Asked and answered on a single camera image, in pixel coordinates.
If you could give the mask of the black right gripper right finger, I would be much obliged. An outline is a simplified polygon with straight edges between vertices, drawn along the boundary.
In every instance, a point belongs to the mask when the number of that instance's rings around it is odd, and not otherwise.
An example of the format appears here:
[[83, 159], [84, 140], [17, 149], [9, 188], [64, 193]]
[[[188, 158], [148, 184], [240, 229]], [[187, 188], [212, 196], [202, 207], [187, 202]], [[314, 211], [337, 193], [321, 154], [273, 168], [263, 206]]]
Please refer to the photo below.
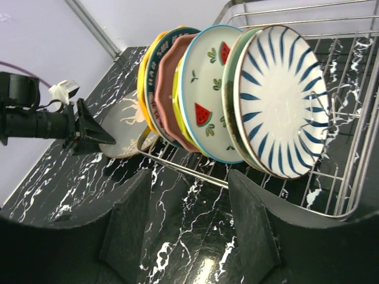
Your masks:
[[377, 283], [378, 213], [324, 217], [261, 188], [228, 179], [245, 283]]

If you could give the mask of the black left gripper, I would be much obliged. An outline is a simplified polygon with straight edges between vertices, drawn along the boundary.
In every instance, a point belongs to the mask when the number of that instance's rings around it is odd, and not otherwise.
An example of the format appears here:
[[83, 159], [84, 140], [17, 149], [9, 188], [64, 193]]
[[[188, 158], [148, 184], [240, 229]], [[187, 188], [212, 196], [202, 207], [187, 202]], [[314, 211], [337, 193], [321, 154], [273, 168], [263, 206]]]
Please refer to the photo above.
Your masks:
[[[56, 112], [40, 105], [39, 79], [1, 72], [1, 144], [10, 137], [62, 139], [74, 134], [71, 105], [60, 104]], [[115, 139], [93, 118], [83, 99], [76, 103], [78, 118], [70, 147], [73, 156], [100, 152], [100, 144], [115, 145]]]

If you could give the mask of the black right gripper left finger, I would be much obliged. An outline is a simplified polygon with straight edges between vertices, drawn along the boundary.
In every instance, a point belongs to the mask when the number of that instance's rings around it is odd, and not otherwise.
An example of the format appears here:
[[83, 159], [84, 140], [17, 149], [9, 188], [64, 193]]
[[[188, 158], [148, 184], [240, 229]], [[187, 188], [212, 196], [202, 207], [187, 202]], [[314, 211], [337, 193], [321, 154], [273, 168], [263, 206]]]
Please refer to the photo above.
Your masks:
[[1, 215], [2, 283], [136, 283], [151, 171], [53, 220]]

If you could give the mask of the grey reindeer snowflake plate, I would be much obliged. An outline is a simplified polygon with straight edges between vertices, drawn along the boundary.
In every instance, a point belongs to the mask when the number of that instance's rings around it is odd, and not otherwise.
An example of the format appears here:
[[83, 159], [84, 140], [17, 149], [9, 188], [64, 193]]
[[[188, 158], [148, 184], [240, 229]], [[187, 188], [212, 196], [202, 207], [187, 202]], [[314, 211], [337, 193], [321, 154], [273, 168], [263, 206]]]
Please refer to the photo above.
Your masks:
[[101, 152], [111, 159], [124, 159], [139, 153], [137, 142], [147, 123], [140, 109], [137, 92], [124, 95], [105, 115], [101, 127], [115, 144], [100, 144]]

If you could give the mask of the yellow polka dot plate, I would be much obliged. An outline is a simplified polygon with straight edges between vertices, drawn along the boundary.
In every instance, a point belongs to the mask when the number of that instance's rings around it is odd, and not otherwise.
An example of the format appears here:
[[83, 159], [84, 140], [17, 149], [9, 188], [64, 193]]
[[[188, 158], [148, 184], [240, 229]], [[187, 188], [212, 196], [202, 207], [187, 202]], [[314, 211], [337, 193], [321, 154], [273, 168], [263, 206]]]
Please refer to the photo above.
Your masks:
[[158, 44], [159, 40], [165, 36], [169, 31], [164, 31], [160, 33], [155, 40], [152, 42], [150, 47], [147, 49], [145, 52], [144, 56], [141, 59], [140, 65], [139, 65], [139, 71], [137, 74], [137, 98], [139, 102], [139, 107], [142, 110], [143, 116], [146, 120], [147, 126], [150, 128], [151, 131], [157, 132], [155, 127], [152, 124], [152, 120], [150, 119], [149, 113], [147, 111], [147, 106], [146, 106], [146, 100], [144, 97], [144, 77], [146, 74], [146, 67], [147, 67], [147, 62], [150, 59], [150, 56], [152, 54], [153, 49], [156, 47]]

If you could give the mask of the lime green polka dot plate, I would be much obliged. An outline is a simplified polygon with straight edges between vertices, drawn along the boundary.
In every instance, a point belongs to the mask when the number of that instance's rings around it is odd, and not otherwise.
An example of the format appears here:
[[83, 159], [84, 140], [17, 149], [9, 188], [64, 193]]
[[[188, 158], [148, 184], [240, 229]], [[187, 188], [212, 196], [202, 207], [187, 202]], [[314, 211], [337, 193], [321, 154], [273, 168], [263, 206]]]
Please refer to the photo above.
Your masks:
[[179, 69], [180, 69], [181, 65], [182, 65], [182, 59], [179, 60], [177, 66], [176, 66], [174, 78], [173, 78], [173, 84], [172, 84], [172, 106], [173, 106], [173, 110], [174, 110], [174, 114], [175, 114], [175, 119], [176, 119], [176, 122], [178, 124], [178, 127], [179, 127], [181, 134], [185, 137], [187, 142], [189, 142], [192, 146], [194, 146], [195, 149], [197, 151], [199, 151], [203, 156], [207, 157], [207, 155], [201, 149], [199, 149], [199, 147], [196, 145], [195, 141], [190, 136], [190, 134], [187, 130], [187, 126], [185, 125], [182, 114], [181, 114], [181, 110], [180, 110], [180, 106], [179, 106], [179, 95], [178, 95], [179, 94], [179, 87], [178, 87]]

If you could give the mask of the pink polka dot plate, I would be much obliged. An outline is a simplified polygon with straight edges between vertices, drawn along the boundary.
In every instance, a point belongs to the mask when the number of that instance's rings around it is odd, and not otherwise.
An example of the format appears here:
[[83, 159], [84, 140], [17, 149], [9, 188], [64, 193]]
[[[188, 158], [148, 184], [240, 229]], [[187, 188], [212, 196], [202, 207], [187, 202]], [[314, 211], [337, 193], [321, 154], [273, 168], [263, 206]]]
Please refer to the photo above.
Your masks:
[[172, 47], [163, 55], [158, 67], [158, 82], [155, 92], [159, 116], [169, 138], [173, 138], [187, 151], [195, 153], [198, 153], [199, 150], [184, 137], [176, 121], [172, 105], [172, 91], [177, 64], [197, 33], [198, 31], [192, 34], [180, 34]]

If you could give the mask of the white plate green lettered rim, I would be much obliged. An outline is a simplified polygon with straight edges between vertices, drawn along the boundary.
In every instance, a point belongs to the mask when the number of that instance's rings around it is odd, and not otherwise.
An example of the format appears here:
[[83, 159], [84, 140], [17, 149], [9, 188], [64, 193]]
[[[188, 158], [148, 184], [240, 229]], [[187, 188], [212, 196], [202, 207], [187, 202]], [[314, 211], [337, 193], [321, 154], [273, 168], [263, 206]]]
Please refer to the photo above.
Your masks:
[[153, 49], [150, 59], [147, 62], [146, 74], [144, 77], [144, 97], [146, 100], [147, 111], [149, 113], [152, 124], [156, 129], [156, 133], [159, 134], [166, 142], [174, 147], [181, 148], [182, 146], [173, 138], [169, 138], [168, 133], [163, 129], [163, 124], [159, 116], [158, 108], [155, 102], [155, 92], [157, 87], [157, 72], [160, 60], [163, 55], [172, 47], [174, 41], [180, 34], [194, 33], [198, 31], [196, 28], [179, 26], [163, 36], [156, 47]]

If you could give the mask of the white watermelon pattern plate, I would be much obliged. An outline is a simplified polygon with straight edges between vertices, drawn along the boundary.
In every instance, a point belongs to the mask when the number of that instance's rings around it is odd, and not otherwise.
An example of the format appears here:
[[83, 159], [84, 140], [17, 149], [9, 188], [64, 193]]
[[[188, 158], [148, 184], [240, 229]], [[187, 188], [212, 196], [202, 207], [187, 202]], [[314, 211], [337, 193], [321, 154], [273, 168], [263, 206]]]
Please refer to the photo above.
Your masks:
[[179, 70], [179, 106], [198, 148], [226, 164], [242, 162], [229, 136], [223, 112], [222, 77], [230, 48], [241, 35], [230, 25], [213, 25], [190, 42]]

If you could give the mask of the mint green floral plate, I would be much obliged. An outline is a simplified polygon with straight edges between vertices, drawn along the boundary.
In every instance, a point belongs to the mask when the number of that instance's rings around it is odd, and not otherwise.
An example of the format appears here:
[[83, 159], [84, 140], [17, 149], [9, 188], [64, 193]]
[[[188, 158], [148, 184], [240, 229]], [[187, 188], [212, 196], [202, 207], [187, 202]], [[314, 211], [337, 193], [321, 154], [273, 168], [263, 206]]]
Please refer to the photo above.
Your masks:
[[236, 150], [243, 162], [246, 162], [249, 166], [256, 170], [264, 172], [264, 168], [261, 167], [259, 162], [256, 162], [250, 156], [245, 145], [243, 144], [241, 135], [239, 134], [239, 130], [236, 125], [235, 108], [233, 103], [233, 85], [237, 62], [246, 43], [260, 30], [262, 30], [262, 27], [250, 28], [244, 31], [238, 36], [234, 44], [231, 46], [228, 58], [224, 65], [221, 95], [224, 124], [232, 141], [230, 146]]

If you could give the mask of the white blue striped plate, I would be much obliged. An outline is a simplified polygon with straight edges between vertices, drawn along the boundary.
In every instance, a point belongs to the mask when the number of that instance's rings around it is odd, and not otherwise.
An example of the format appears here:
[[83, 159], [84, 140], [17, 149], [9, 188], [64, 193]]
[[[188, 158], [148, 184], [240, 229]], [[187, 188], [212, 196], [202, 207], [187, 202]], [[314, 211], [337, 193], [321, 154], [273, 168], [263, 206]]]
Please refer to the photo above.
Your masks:
[[329, 128], [329, 101], [319, 61], [284, 25], [254, 34], [239, 57], [233, 89], [236, 124], [248, 153], [283, 179], [308, 173]]

